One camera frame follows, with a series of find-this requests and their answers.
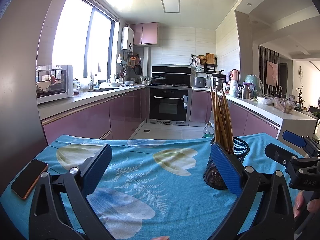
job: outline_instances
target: window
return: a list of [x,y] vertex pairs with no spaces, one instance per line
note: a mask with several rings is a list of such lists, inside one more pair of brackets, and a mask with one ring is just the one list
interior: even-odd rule
[[114,21],[84,0],[66,0],[53,44],[52,64],[72,65],[73,78],[109,79]]

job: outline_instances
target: tiled floor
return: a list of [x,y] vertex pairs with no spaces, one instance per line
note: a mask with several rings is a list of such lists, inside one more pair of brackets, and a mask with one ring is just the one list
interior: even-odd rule
[[204,127],[145,123],[133,139],[179,140],[202,138]]

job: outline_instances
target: smartphone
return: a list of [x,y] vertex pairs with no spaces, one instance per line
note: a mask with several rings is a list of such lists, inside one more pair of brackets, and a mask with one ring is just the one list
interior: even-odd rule
[[11,189],[19,198],[25,200],[36,185],[40,174],[48,169],[48,164],[32,160],[11,184]]

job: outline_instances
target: mesh pen holder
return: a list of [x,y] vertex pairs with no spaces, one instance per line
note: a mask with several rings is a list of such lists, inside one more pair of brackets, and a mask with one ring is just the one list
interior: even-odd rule
[[[213,137],[211,140],[211,145],[214,143],[215,143],[215,139]],[[234,155],[237,156],[238,160],[241,163],[243,163],[244,157],[247,156],[249,151],[250,151],[249,145],[245,141],[237,137],[233,138],[233,153]],[[205,169],[203,178],[206,184],[208,184],[212,188],[227,189],[226,184],[224,183],[216,165],[214,164],[211,158],[211,154],[210,154],[207,168]]]

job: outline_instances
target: kitchen sink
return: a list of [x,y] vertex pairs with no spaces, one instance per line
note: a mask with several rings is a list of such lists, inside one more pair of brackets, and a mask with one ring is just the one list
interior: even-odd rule
[[109,90],[114,90],[114,89],[118,89],[118,88],[97,88],[94,90],[86,91],[85,93],[97,93],[97,92],[109,91]]

